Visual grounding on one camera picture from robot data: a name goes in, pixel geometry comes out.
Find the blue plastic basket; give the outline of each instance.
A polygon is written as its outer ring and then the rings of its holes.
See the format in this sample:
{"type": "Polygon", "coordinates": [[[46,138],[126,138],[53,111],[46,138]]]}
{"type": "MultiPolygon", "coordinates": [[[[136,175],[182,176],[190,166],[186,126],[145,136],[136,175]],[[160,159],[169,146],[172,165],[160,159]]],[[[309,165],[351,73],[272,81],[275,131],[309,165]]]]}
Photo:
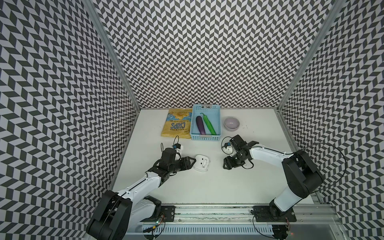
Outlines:
{"type": "Polygon", "coordinates": [[[220,105],[209,105],[209,104],[193,105],[190,135],[192,140],[219,141],[221,137],[220,105]],[[203,115],[200,113],[204,113],[208,117],[217,135],[210,134],[210,131],[207,125],[205,124],[204,120],[203,122],[204,122],[205,133],[207,133],[207,135],[200,135],[200,131],[197,128],[197,124],[196,124],[196,117],[197,116],[203,117],[203,115]]]}

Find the eggplant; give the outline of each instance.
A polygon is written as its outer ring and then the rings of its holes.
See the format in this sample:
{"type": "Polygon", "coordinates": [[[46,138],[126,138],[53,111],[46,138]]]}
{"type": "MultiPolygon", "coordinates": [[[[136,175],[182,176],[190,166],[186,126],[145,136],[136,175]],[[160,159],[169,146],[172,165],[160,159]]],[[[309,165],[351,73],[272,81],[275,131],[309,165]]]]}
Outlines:
{"type": "Polygon", "coordinates": [[[203,119],[200,116],[196,117],[196,125],[201,135],[205,135],[203,119]]]}

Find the green pepper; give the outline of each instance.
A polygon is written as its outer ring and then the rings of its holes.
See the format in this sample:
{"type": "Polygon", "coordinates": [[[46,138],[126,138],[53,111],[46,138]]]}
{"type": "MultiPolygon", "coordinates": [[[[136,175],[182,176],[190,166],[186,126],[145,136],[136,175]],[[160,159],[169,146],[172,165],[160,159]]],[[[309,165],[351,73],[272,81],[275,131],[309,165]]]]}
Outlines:
{"type": "Polygon", "coordinates": [[[207,125],[209,131],[211,132],[212,135],[216,135],[216,132],[212,126],[212,123],[209,121],[208,117],[204,114],[204,113],[200,113],[200,114],[203,114],[203,119],[204,119],[204,122],[205,124],[207,125]]]}

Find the yellow chips bag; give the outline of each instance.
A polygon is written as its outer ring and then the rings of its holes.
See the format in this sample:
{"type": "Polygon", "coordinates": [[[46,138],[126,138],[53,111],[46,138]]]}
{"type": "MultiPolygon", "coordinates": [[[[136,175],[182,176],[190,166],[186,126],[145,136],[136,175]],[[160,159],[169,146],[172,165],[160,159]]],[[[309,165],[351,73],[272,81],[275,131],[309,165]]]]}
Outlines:
{"type": "Polygon", "coordinates": [[[191,138],[192,108],[171,108],[161,132],[162,137],[191,138]]]}

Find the black and white chevron pattern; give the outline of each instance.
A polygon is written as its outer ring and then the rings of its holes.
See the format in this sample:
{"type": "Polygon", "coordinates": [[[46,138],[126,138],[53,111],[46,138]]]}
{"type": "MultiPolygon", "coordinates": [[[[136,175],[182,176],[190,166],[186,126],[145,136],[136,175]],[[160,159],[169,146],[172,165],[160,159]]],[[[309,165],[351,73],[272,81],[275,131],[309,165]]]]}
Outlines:
{"type": "Polygon", "coordinates": [[[384,5],[349,0],[283,109],[299,147],[315,148],[328,180],[324,199],[336,206],[351,239],[384,234],[384,5]]]}
{"type": "Polygon", "coordinates": [[[80,0],[0,9],[0,239],[79,238],[137,112],[80,0]]]}
{"type": "Polygon", "coordinates": [[[94,0],[143,108],[273,107],[331,0],[94,0]]]}

